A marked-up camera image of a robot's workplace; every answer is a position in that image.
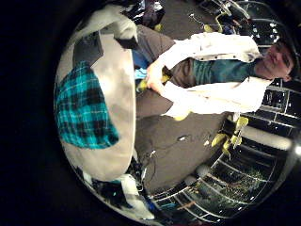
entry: man's hair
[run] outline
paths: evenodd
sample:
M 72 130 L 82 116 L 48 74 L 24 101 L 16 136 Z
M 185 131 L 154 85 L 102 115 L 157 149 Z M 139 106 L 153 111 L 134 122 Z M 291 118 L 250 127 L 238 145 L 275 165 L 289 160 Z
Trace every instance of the man's hair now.
M 284 40 L 283 38 L 280 38 L 280 39 L 278 39 L 276 42 L 281 42 L 282 44 L 284 44 L 286 47 L 287 47 L 287 49 L 289 50 L 289 53 L 291 54 L 291 56 L 292 56 L 292 59 L 293 59 L 293 67 L 292 67 L 292 70 L 291 70 L 291 72 L 290 72 L 290 77 L 291 78 L 294 78 L 294 77 L 296 77 L 296 75 L 297 75 L 297 63 L 298 63 L 298 60 L 297 60 L 297 53 L 294 51 L 294 48 L 293 48 L 293 46 L 289 43 L 289 42 L 287 42 L 286 40 Z

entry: teal plaid fabric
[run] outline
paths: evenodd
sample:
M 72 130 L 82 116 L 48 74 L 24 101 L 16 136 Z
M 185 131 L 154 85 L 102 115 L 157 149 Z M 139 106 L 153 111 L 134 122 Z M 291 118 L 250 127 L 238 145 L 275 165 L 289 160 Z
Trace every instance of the teal plaid fabric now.
M 80 148 L 104 149 L 119 141 L 99 80 L 85 61 L 56 84 L 55 120 L 61 138 Z

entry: man's leg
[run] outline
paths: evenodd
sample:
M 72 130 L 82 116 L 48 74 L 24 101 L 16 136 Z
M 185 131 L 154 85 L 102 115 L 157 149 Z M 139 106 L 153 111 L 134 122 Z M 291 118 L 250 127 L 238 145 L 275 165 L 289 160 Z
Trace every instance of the man's leg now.
M 175 41 L 170 37 L 145 26 L 139 25 L 137 28 L 139 50 L 150 63 L 175 44 Z M 170 82 L 183 88 L 193 87 L 196 84 L 196 79 L 192 76 L 192 70 L 192 58 L 180 62 L 170 71 L 164 68 L 164 72 L 171 75 Z M 172 105 L 173 103 L 168 99 L 160 96 L 152 89 L 147 89 L 136 97 L 136 118 L 141 119 L 164 114 Z
M 175 41 L 170 37 L 149 29 L 146 26 L 137 26 L 138 50 L 143 56 L 152 63 L 163 52 L 168 50 Z

